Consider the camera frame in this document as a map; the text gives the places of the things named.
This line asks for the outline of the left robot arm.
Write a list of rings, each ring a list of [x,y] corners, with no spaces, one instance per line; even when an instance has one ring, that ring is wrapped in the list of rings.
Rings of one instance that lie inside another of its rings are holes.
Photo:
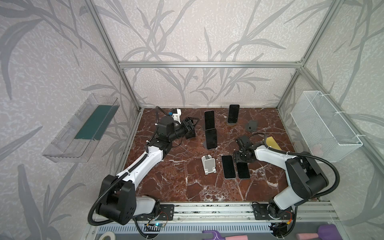
[[[102,226],[112,222],[121,225],[130,220],[157,218],[160,202],[154,198],[136,195],[136,189],[145,176],[160,163],[173,148],[173,142],[192,138],[199,119],[187,117],[178,122],[165,116],[156,123],[156,130],[145,145],[144,152],[125,170],[116,176],[106,176],[99,197],[88,214],[88,223]]]

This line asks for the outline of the white-edged phone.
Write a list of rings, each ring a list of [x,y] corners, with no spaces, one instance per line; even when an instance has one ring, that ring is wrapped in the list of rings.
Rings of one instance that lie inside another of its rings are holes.
[[[232,156],[222,156],[222,165],[225,179],[235,179],[236,171],[234,167],[234,161]]]

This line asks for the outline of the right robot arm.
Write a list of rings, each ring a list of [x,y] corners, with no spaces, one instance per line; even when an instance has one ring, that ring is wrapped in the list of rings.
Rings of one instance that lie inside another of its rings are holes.
[[[234,152],[234,157],[238,163],[250,164],[261,161],[285,171],[288,186],[270,199],[264,209],[256,208],[255,210],[270,219],[279,220],[289,208],[298,207],[311,199],[328,195],[340,184],[340,173],[332,163],[307,152],[292,153],[260,145],[243,147]],[[318,161],[330,167],[335,175],[335,182],[327,190],[324,189],[329,185],[329,180]]]

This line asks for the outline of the teal phone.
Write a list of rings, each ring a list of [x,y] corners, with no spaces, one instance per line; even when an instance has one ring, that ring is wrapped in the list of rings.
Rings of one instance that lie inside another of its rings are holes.
[[[239,179],[250,179],[248,163],[237,163],[237,171]]]

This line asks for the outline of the white folding phone stand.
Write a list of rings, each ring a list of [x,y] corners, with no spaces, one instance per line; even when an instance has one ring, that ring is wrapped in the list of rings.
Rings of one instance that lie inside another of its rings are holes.
[[[216,160],[211,155],[205,155],[202,158],[202,164],[206,175],[216,173]]]

